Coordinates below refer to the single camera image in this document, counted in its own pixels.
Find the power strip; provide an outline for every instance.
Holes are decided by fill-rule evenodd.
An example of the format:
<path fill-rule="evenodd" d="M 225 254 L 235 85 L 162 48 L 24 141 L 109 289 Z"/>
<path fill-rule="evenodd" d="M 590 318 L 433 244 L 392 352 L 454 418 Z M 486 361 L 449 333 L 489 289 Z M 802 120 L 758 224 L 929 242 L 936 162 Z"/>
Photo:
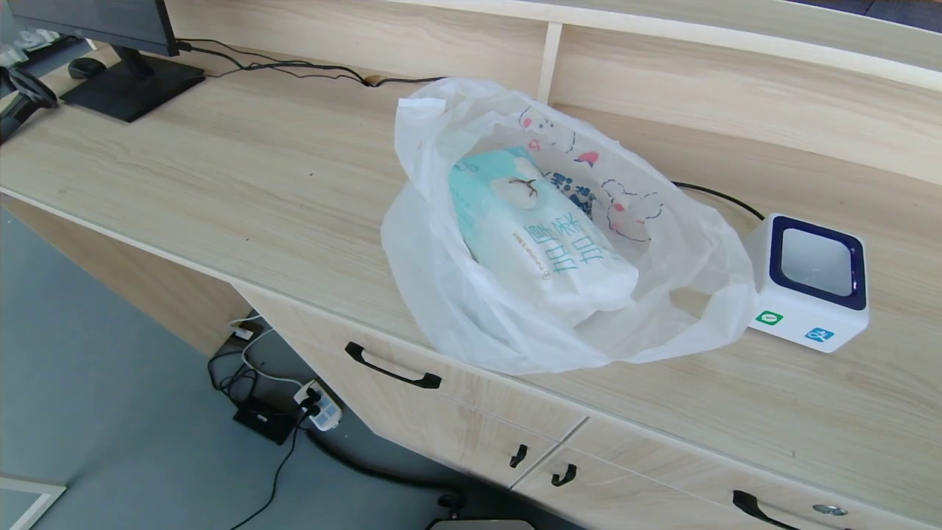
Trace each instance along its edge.
<path fill-rule="evenodd" d="M 313 395 L 320 397 L 316 403 L 320 408 L 320 412 L 318 412 L 316 416 L 310 417 L 311 423 L 317 427 L 317 430 L 329 431 L 339 425 L 343 411 L 340 410 L 340 406 L 333 400 L 331 394 L 324 391 L 324 388 L 321 387 L 316 380 L 311 381 L 298 390 L 298 393 L 295 394 L 295 402 L 300 405 L 302 401 Z"/>

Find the power adapter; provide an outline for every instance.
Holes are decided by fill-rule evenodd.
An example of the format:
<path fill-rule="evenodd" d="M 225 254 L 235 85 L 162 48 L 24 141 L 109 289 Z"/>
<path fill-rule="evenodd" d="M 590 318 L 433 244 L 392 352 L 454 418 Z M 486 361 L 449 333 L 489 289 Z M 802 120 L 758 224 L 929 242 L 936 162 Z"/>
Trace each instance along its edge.
<path fill-rule="evenodd" d="M 233 330 L 233 334 L 229 336 L 229 340 L 243 344 L 248 344 L 252 339 L 258 337 L 265 331 L 262 324 L 254 322 L 241 322 L 238 325 L 231 325 L 229 327 Z"/>
<path fill-rule="evenodd" d="M 233 420 L 249 427 L 256 433 L 281 445 L 294 430 L 298 418 L 284 413 L 271 403 L 249 396 L 238 408 Z"/>

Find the packaged tissue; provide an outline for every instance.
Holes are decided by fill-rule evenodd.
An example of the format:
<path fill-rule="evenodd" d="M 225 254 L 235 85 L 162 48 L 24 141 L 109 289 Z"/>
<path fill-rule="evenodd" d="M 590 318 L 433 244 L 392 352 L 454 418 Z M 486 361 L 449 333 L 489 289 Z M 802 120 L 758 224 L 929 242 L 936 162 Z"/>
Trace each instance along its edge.
<path fill-rule="evenodd" d="M 462 158 L 448 188 L 465 244 L 505 289 L 572 326 L 633 303 L 638 270 L 523 147 Z"/>

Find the floor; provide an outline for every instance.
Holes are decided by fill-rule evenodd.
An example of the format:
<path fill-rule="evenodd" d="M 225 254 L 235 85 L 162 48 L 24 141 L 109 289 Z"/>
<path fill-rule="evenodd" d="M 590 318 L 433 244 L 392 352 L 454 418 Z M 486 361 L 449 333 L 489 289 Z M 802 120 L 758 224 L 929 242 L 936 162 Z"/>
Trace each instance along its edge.
<path fill-rule="evenodd" d="M 209 385 L 206 357 L 5 210 L 0 223 L 2 471 L 69 483 L 36 528 L 225 529 L 261 506 L 288 445 L 232 421 L 235 409 Z M 262 341 L 252 353 L 266 369 L 314 377 L 277 335 Z M 280 383 L 260 390 L 275 402 L 293 393 Z M 578 529 L 376 437 L 352 414 L 325 436 L 374 465 L 395 462 L 407 475 L 461 485 L 466 517 Z M 440 494 L 358 475 L 301 436 L 274 502 L 243 528 L 421 530 L 445 516 Z M 31 502 L 0 494 L 0 528 Z"/>

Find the black handle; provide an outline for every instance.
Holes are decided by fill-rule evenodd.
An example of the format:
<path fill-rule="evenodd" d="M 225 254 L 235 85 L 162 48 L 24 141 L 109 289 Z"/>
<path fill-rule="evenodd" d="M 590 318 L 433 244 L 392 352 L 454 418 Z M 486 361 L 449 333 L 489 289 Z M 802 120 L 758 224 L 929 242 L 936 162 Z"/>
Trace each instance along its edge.
<path fill-rule="evenodd" d="M 353 360 L 357 361 L 358 363 L 368 366 L 369 368 L 372 368 L 379 373 L 389 375 L 393 379 L 397 379 L 403 383 L 409 383 L 410 385 L 419 387 L 421 389 L 437 389 L 442 386 L 442 378 L 438 375 L 435 375 L 434 373 L 425 373 L 421 379 L 406 379 L 401 375 L 384 370 L 375 364 L 369 364 L 366 362 L 366 359 L 363 358 L 363 346 L 357 344 L 356 342 L 348 342 L 347 348 L 345 348 L 345 350 L 347 350 L 347 354 L 353 357 Z"/>
<path fill-rule="evenodd" d="M 560 479 L 559 475 L 553 473 L 553 480 L 550 482 L 553 484 L 553 486 L 558 488 L 567 482 L 571 482 L 574 478 L 576 478 L 576 466 L 574 464 L 569 464 L 566 466 L 566 474 L 562 476 L 562 479 Z"/>
<path fill-rule="evenodd" d="M 745 491 L 739 491 L 738 489 L 733 490 L 733 506 L 742 510 L 746 515 L 751 515 L 762 522 L 771 524 L 772 526 L 785 528 L 785 530 L 800 530 L 789 524 L 776 521 L 775 519 L 764 514 L 762 510 L 759 509 L 759 500 L 756 499 L 755 495 L 751 495 Z"/>
<path fill-rule="evenodd" d="M 524 458 L 527 457 L 527 446 L 520 444 L 520 447 L 517 448 L 517 454 L 511 456 L 511 467 L 515 468 L 520 465 L 520 462 L 524 461 Z"/>

